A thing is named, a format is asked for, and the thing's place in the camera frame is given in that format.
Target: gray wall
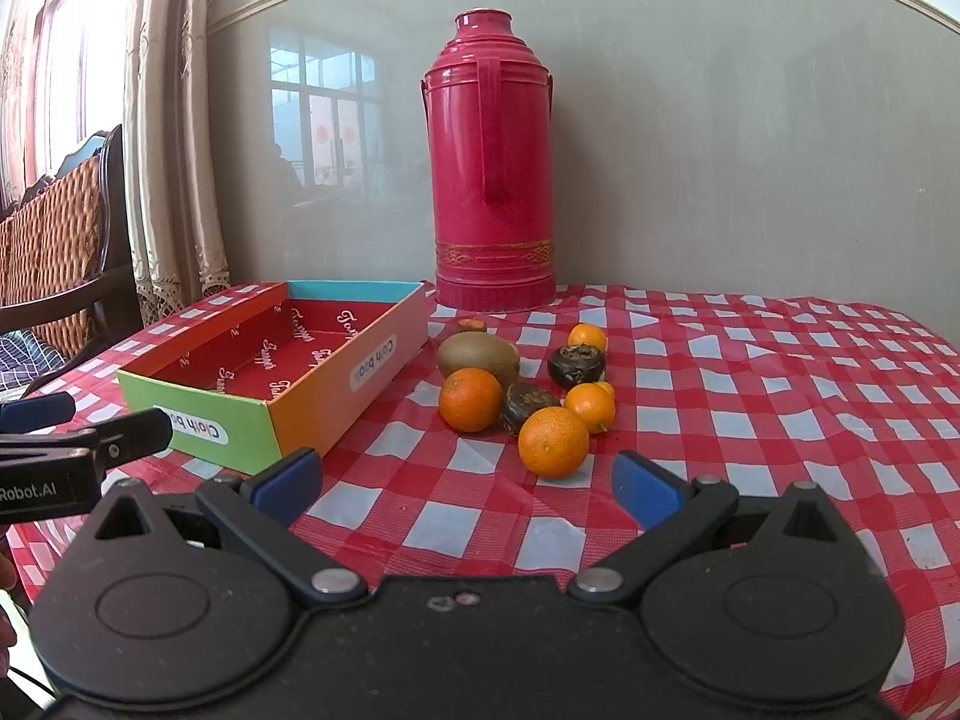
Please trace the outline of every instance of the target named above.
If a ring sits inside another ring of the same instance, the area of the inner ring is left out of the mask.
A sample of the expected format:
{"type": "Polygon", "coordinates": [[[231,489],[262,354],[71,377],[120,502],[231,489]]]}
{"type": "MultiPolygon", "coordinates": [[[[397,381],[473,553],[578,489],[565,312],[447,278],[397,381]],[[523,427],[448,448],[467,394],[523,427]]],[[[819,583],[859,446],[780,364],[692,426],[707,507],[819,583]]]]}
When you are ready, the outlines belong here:
{"type": "Polygon", "coordinates": [[[480,5],[511,11],[556,79],[560,282],[872,301],[960,341],[960,35],[891,0],[272,6],[209,41],[236,277],[431,277],[419,78],[480,5]],[[297,191],[278,173],[279,28],[376,57],[376,190],[297,191]]]}

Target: beige curtain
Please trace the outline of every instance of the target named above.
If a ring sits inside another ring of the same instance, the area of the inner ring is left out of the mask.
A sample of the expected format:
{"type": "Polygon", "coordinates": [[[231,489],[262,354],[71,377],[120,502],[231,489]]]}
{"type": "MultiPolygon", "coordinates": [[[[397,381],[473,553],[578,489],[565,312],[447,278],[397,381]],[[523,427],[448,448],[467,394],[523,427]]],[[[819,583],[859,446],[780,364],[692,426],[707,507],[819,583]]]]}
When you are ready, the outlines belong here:
{"type": "Polygon", "coordinates": [[[0,79],[0,180],[3,199],[16,205],[27,189],[27,104],[31,100],[30,70],[37,61],[34,27],[43,0],[13,0],[3,39],[0,79]]]}
{"type": "Polygon", "coordinates": [[[213,187],[208,0],[134,0],[124,169],[144,322],[229,286],[213,187]]]}

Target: table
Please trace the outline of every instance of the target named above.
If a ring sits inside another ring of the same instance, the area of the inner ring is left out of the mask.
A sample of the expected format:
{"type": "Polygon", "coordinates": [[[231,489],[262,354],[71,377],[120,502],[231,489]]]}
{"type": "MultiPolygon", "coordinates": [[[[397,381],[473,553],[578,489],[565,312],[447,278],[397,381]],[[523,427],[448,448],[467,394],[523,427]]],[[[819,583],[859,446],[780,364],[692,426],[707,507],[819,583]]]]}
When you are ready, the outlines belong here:
{"type": "MultiPolygon", "coordinates": [[[[162,320],[45,391],[77,400],[75,424],[120,413],[115,370],[159,338],[254,295],[246,285],[162,320]]],[[[549,571],[561,581],[622,546],[637,525],[613,502],[611,461],[632,448],[680,476],[721,475],[744,494],[812,479],[832,495],[906,613],[884,696],[917,720],[960,709],[960,357],[904,314],[817,298],[562,287],[548,307],[488,318],[521,374],[577,322],[606,327],[613,427],[580,471],[536,480],[501,431],[458,437],[436,405],[434,347],[457,312],[430,299],[432,341],[323,459],[323,495],[295,532],[376,584],[384,573],[549,571]]],[[[112,471],[158,493],[219,466],[179,452],[112,471]]],[[[11,529],[36,594],[79,518],[11,529]]]]}

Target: red thermos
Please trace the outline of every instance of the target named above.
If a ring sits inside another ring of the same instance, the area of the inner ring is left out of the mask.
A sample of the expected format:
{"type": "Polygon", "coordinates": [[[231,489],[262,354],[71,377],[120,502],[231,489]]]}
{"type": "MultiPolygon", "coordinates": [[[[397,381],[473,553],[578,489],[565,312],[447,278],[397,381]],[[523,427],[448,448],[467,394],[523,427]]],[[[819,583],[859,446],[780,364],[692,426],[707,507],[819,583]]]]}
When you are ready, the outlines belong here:
{"type": "Polygon", "coordinates": [[[457,16],[421,81],[433,175],[437,298],[498,313],[553,299],[553,79],[502,10],[457,16]]]}

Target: wicker chair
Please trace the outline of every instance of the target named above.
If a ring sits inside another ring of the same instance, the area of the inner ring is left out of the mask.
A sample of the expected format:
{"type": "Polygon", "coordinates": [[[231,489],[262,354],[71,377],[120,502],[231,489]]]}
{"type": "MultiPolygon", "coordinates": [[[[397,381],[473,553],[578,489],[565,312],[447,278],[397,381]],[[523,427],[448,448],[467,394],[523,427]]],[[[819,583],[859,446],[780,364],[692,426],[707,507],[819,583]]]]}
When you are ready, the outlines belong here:
{"type": "Polygon", "coordinates": [[[64,167],[0,221],[0,334],[30,328],[67,360],[27,394],[143,328],[120,127],[91,136],[64,167]]]}

